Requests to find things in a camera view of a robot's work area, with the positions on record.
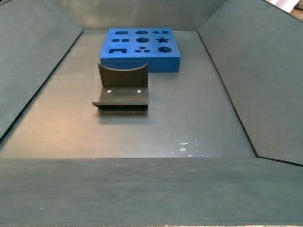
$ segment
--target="black plastic bracket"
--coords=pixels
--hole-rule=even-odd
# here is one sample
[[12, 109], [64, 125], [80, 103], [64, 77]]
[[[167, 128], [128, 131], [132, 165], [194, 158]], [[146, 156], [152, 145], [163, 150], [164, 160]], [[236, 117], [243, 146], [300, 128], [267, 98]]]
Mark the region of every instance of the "black plastic bracket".
[[148, 64], [134, 69], [114, 69], [99, 64], [102, 107], [147, 107], [148, 106]]

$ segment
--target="star-shaped hole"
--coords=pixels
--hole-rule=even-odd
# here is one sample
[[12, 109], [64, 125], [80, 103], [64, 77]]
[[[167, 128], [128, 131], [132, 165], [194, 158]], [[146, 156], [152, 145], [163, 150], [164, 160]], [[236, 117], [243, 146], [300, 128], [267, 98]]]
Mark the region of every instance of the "star-shaped hole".
[[162, 38], [162, 39], [156, 39], [159, 41], [159, 43], [168, 43], [170, 39]]

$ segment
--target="gray surface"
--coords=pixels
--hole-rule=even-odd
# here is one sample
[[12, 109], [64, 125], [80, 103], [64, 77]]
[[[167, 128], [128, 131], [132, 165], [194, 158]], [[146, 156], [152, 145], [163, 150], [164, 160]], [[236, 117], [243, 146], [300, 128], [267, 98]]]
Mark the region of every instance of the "gray surface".
[[48, 0], [0, 6], [0, 138], [75, 42], [82, 28]]
[[99, 52], [87, 32], [0, 147], [1, 158], [255, 158], [196, 32], [176, 32], [180, 72], [150, 74], [147, 113], [99, 112]]
[[0, 225], [302, 225], [303, 168], [270, 160], [0, 160]]
[[192, 30], [224, 0], [56, 0], [84, 29], [172, 27]]
[[259, 156], [303, 164], [302, 22], [228, 0], [200, 35]]
[[3, 0], [3, 1], [0, 1], [0, 4], [4, 4], [4, 3], [7, 3], [8, 1], [11, 1], [11, 0]]

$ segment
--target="shape sorter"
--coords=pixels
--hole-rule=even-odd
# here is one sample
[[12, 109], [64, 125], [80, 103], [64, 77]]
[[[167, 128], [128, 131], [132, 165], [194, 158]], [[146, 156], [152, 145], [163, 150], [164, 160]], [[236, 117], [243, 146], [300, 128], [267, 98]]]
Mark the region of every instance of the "shape sorter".
[[182, 54], [168, 27], [111, 28], [100, 64], [132, 69], [148, 63], [151, 73], [179, 72]]

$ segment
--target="circle-shaped hole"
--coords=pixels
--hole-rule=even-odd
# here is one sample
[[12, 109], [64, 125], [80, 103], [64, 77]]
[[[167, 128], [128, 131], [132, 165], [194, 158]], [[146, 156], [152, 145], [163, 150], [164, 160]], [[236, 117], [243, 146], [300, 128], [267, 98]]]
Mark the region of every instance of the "circle-shaped hole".
[[148, 34], [147, 31], [138, 31], [136, 34]]
[[139, 43], [147, 43], [150, 41], [150, 39], [144, 38], [144, 37], [143, 38], [138, 38], [136, 40], [138, 40]]
[[171, 51], [172, 51], [171, 47], [163, 46], [159, 48], [159, 52], [162, 52], [162, 53], [168, 53]]

